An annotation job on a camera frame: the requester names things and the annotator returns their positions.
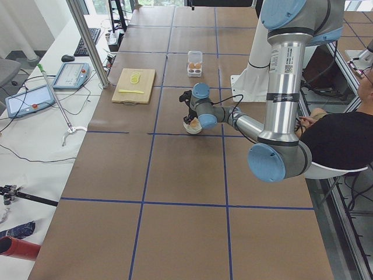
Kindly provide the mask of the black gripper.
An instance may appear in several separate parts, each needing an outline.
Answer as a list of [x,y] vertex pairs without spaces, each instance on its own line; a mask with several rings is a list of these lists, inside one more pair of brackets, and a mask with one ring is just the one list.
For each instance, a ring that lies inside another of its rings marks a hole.
[[185,91],[180,97],[179,102],[184,102],[188,107],[188,115],[184,117],[184,123],[189,124],[190,120],[192,122],[197,121],[196,112],[191,108],[190,102],[192,97],[192,90]]

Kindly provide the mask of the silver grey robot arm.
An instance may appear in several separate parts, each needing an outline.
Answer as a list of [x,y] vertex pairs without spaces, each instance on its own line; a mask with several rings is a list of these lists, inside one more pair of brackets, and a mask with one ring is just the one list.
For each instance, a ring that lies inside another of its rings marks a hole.
[[179,98],[189,108],[184,123],[197,118],[203,129],[211,129],[224,122],[252,139],[248,165],[262,181],[279,182],[303,174],[312,156],[294,126],[305,49],[339,39],[343,13],[343,1],[264,1],[258,22],[270,46],[264,52],[269,75],[264,122],[237,107],[215,106],[208,85],[197,83]]

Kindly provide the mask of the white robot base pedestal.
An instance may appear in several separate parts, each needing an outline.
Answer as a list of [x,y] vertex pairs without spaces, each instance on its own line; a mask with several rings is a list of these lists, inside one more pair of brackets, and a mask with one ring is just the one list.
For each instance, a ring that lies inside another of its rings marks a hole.
[[234,101],[265,102],[268,92],[271,45],[268,30],[258,20],[247,67],[240,75],[231,76]]

